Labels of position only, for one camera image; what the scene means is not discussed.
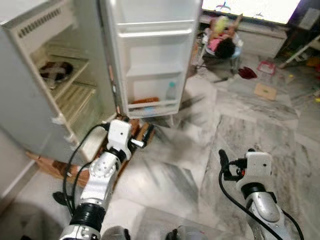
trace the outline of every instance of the cardboard piece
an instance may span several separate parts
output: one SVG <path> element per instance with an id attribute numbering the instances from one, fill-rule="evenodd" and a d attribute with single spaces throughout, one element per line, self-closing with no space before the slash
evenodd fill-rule
<path id="1" fill-rule="evenodd" d="M 274 101 L 277 96 L 277 89 L 261 83 L 257 83 L 254 89 L 254 94 Z"/>

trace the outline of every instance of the tv screen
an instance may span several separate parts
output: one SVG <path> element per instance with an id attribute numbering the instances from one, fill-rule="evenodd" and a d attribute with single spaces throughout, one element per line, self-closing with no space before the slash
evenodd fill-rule
<path id="1" fill-rule="evenodd" d="M 202 9 L 287 24 L 300 0 L 203 0 Z"/>

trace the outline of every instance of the person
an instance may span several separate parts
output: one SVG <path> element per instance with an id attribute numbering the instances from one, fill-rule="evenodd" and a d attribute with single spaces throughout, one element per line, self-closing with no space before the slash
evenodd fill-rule
<path id="1" fill-rule="evenodd" d="M 213 18 L 210 21 L 210 28 L 205 31 L 208 35 L 208 48 L 218 58 L 230 58 L 235 53 L 236 47 L 240 47 L 242 41 L 236 31 L 242 18 L 243 14 L 239 15 L 229 26 L 227 26 L 229 19 L 226 16 Z"/>

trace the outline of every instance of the marble floor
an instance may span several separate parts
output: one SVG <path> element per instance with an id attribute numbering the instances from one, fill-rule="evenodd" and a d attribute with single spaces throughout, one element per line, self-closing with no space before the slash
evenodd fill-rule
<path id="1" fill-rule="evenodd" d="M 152 225 L 156 221 L 152 216 L 159 219 L 159 211 L 253 239 L 245 213 L 219 188 L 218 151 L 224 149 L 235 159 L 254 148 L 273 156 L 272 182 L 278 204 L 297 220 L 305 239 L 320 239 L 320 105 L 312 97 L 319 83 L 302 66 L 277 69 L 269 76 L 256 70 L 261 60 L 256 55 L 241 56 L 241 66 L 257 73 L 254 80 L 230 75 L 224 63 L 198 69 L 186 82 L 173 121 L 167 116 L 144 119 L 156 125 L 155 137 L 134 154 L 123 172 L 102 230 L 121 224 L 129 228 L 133 239 L 158 239 L 142 238 L 138 229 L 143 223 Z M 228 81 L 214 83 L 224 77 Z M 257 82 L 277 89 L 275 101 L 254 95 Z M 225 182 L 225 187 L 244 204 L 234 182 Z M 70 219 L 67 209 L 51 197 L 60 188 L 60 180 L 38 172 L 1 217 L 6 224 L 0 224 L 0 231 L 16 224 L 17 235 L 35 234 L 26 223 L 32 219 L 38 228 L 51 229 L 47 232 L 51 237 L 41 238 L 46 233 L 40 231 L 42 235 L 34 239 L 57 238 Z M 29 206 L 37 207 L 38 212 L 31 214 L 32 210 L 26 210 Z M 286 221 L 286 225 L 294 239 L 299 239 L 292 224 Z"/>

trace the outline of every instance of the plastic bottle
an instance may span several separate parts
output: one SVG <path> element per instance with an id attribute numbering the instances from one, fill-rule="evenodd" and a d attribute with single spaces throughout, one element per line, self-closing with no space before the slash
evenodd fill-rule
<path id="1" fill-rule="evenodd" d="M 173 81 L 171 81 L 169 83 L 169 88 L 166 91 L 165 99 L 166 100 L 175 100 L 176 99 L 176 84 Z"/>

